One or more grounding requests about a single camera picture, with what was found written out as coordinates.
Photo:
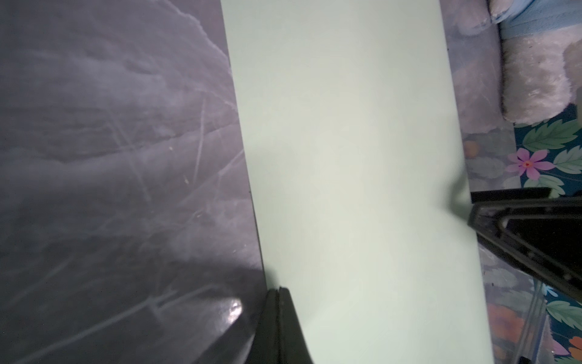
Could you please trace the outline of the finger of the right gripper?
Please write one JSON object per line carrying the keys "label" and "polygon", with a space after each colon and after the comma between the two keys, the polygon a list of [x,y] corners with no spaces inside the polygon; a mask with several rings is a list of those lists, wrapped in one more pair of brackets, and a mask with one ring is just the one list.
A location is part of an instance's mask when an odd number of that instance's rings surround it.
{"label": "finger of the right gripper", "polygon": [[468,225],[493,254],[581,300],[581,192],[548,187],[474,192]]}

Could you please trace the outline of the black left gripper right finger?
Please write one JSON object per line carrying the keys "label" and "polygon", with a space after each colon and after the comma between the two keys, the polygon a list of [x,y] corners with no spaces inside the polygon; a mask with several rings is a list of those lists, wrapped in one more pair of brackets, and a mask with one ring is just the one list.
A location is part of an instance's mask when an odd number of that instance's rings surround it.
{"label": "black left gripper right finger", "polygon": [[278,362],[313,364],[288,288],[278,290]]}

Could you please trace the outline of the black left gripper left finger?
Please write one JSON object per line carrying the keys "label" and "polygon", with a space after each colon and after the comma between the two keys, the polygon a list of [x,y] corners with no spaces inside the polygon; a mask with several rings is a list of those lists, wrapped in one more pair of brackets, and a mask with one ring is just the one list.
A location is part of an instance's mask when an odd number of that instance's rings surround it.
{"label": "black left gripper left finger", "polygon": [[278,290],[268,291],[245,364],[277,364],[279,362],[278,297]]}

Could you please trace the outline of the pale green paper sheet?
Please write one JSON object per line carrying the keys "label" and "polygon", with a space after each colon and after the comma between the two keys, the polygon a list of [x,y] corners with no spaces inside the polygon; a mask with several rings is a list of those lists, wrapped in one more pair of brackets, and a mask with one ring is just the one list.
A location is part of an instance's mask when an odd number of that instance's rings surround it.
{"label": "pale green paper sheet", "polygon": [[265,271],[316,363],[491,363],[437,1],[222,4]]}

